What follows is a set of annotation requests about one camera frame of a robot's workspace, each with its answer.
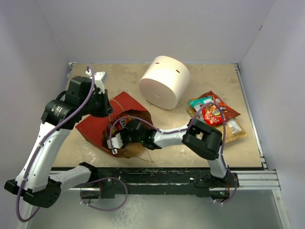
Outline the skittles candy packet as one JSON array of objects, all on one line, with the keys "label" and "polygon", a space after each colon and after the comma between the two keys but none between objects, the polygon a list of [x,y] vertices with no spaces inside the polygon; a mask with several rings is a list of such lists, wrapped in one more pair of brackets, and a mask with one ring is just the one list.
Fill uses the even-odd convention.
[{"label": "skittles candy packet", "polygon": [[127,124],[131,120],[132,118],[128,118],[125,114],[120,114],[112,118],[109,122],[107,122],[106,127],[102,131],[103,144],[108,148],[107,140],[110,138],[110,136],[114,137],[116,134],[125,129]]}]

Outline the red paper bag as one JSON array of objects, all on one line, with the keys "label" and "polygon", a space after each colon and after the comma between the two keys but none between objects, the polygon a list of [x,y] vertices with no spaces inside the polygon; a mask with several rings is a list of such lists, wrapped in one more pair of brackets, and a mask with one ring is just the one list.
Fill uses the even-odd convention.
[{"label": "red paper bag", "polygon": [[110,104],[113,108],[113,113],[110,116],[99,118],[90,115],[77,124],[76,129],[90,144],[116,158],[140,157],[143,152],[148,152],[140,143],[131,143],[126,148],[119,149],[118,154],[113,155],[111,150],[103,144],[102,131],[106,127],[106,123],[117,115],[125,114],[128,118],[135,116],[150,124],[153,123],[149,111],[126,92],[115,96],[110,100]]}]

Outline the teal white snack packet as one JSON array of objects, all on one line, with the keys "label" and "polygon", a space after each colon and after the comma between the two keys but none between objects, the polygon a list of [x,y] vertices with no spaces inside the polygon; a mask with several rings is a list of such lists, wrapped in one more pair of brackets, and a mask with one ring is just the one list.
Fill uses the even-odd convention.
[{"label": "teal white snack packet", "polygon": [[189,102],[190,104],[190,108],[187,109],[188,113],[190,114],[191,117],[194,117],[194,115],[196,114],[196,112],[201,108],[202,105],[208,103],[208,102],[212,102],[212,97],[208,96],[208,97],[204,97],[204,98],[199,98],[196,100],[191,100]]}]

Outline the red white snack packet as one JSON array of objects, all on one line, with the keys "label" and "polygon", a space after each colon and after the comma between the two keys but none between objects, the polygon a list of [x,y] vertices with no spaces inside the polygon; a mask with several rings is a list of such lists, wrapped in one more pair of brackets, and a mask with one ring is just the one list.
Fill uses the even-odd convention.
[{"label": "red white snack packet", "polygon": [[224,115],[224,121],[227,122],[232,118],[235,118],[240,115],[237,111],[229,107],[218,95],[213,93],[212,91],[209,91],[203,95],[201,95],[199,98],[204,98],[204,97],[212,97],[212,102],[215,104],[218,104],[218,106],[221,108],[221,111],[223,112]]}]

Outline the tan snack bag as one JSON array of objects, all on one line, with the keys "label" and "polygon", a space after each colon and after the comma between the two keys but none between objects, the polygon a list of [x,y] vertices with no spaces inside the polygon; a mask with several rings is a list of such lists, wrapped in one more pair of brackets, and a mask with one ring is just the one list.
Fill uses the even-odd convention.
[{"label": "tan snack bag", "polygon": [[[193,117],[196,113],[196,111],[193,108],[188,108],[187,112],[190,114],[191,117]],[[222,124],[213,126],[213,128],[224,133],[224,128]],[[225,128],[226,128],[225,143],[247,137],[246,131],[238,122],[238,120],[236,120],[236,118],[232,118],[228,122],[226,122]]]}]

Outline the red orange candy packet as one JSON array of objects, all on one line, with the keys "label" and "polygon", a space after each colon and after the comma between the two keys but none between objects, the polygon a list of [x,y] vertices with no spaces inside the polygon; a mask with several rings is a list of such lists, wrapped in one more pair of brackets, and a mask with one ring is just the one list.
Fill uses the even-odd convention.
[{"label": "red orange candy packet", "polygon": [[202,109],[203,120],[209,126],[217,126],[223,123],[220,110],[213,104],[208,104]]}]

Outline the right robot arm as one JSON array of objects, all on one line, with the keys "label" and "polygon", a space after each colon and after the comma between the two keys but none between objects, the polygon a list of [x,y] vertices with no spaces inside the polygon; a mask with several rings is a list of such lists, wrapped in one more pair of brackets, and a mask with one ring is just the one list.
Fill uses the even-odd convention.
[{"label": "right robot arm", "polygon": [[115,135],[114,148],[125,148],[130,143],[140,143],[143,147],[155,150],[168,146],[185,145],[199,157],[206,159],[212,182],[222,187],[229,181],[228,166],[223,151],[226,132],[221,132],[197,119],[174,129],[149,129],[139,119],[133,119]]}]

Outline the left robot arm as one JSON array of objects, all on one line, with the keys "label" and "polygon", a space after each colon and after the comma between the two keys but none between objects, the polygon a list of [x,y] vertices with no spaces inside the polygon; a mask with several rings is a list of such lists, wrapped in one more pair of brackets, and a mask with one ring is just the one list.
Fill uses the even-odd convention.
[{"label": "left robot arm", "polygon": [[83,116],[107,117],[113,112],[104,83],[103,72],[96,73],[94,80],[73,77],[68,90],[46,104],[35,146],[20,174],[6,181],[7,191],[31,205],[49,208],[70,188],[97,184],[97,168],[86,162],[57,175],[50,171],[61,145]]}]

